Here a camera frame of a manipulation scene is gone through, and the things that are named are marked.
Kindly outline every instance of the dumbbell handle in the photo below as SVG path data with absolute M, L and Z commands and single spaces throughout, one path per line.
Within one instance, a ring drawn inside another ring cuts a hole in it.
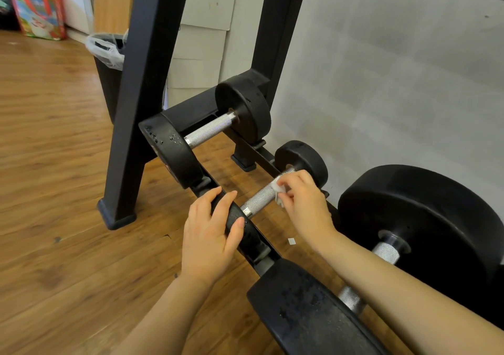
M 401 256 L 396 248 L 385 242 L 379 242 L 372 252 L 393 265 L 396 264 Z M 338 295 L 338 298 L 356 315 L 360 315 L 364 307 L 366 307 L 366 302 L 350 286 L 345 286 Z
M 184 140 L 189 147 L 192 149 L 196 148 L 198 145 L 210 140 L 226 128 L 231 127 L 235 120 L 237 120 L 236 114 L 233 111 L 229 111 L 227 114 L 219 116 L 217 119 L 214 119 L 211 122 L 206 123 L 203 127 L 191 132 L 184 138 Z
M 296 169 L 294 167 L 287 168 L 285 171 L 283 171 L 281 175 L 290 173 L 290 172 L 295 172 Z M 274 181 L 276 181 L 277 178 L 274 178 L 267 186 L 262 188 L 259 192 L 257 192 L 254 196 L 252 196 L 250 199 L 248 199 L 245 204 L 243 204 L 242 207 L 242 212 L 247 216 L 248 218 L 251 218 L 252 216 L 256 215 L 261 209 L 263 209 L 266 205 L 268 205 L 270 202 L 272 202 L 275 199 L 276 192 L 272 188 L 272 184 Z

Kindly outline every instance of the left hand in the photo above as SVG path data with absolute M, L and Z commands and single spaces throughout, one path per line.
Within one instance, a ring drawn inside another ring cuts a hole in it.
M 221 192 L 211 189 L 189 208 L 182 243 L 182 273 L 212 287 L 223 276 L 243 237 L 243 217 L 236 219 L 226 239 L 226 220 L 236 191 L 227 193 L 211 215 L 211 202 Z

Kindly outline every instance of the right hand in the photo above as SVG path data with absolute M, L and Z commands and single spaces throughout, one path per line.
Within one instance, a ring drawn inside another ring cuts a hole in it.
M 328 238 L 336 233 L 324 194 L 305 170 L 284 174 L 277 184 L 290 188 L 278 197 L 299 234 L 320 252 Z

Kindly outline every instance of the wooden floor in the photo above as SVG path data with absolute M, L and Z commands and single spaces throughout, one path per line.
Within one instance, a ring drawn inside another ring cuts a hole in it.
M 92 57 L 72 40 L 0 32 L 0 353 L 107 354 L 180 272 L 182 227 L 195 197 L 158 159 L 147 164 L 136 222 L 108 231 L 96 209 L 110 123 Z M 242 172 L 223 134 L 199 160 L 238 204 L 271 178 Z M 269 205 L 254 217 L 286 258 L 333 292 L 342 282 Z M 297 244 L 290 246 L 288 237 Z M 189 334 L 187 354 L 281 353 L 245 293 L 258 276 L 236 253 Z M 365 322 L 409 353 L 369 308 Z

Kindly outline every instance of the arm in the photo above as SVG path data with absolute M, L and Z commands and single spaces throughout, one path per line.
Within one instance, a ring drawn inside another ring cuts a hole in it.
M 502 353 L 504 331 L 337 232 L 308 172 L 278 184 L 290 187 L 279 197 L 303 238 L 413 352 Z
M 114 350 L 114 354 L 180 354 L 198 310 L 215 282 L 226 271 L 243 237 L 244 219 L 238 218 L 226 239 L 224 229 L 236 191 L 226 194 L 213 215 L 215 188 L 197 199 L 184 225 L 182 272 L 143 320 Z

